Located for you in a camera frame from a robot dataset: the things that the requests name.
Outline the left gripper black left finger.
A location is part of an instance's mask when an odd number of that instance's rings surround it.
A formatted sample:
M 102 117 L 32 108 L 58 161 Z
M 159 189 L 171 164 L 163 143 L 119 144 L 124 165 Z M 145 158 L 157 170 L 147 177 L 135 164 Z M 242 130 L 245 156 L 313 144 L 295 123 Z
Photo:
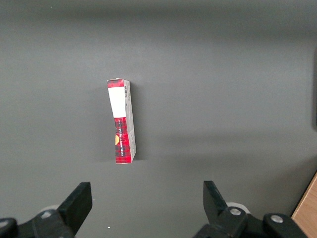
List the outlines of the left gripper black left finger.
M 41 211 L 18 224 L 15 218 L 1 218 L 2 238 L 73 238 L 92 209 L 90 182 L 81 182 L 56 208 Z

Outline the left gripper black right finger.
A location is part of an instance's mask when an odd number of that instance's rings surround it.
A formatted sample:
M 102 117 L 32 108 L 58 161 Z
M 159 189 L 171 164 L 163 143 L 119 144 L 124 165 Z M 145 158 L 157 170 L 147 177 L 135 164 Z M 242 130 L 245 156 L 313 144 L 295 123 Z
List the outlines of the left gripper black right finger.
M 237 206 L 228 206 L 215 183 L 204 181 L 203 206 L 208 224 L 196 238 L 305 238 L 306 234 L 289 216 L 267 213 L 257 219 Z

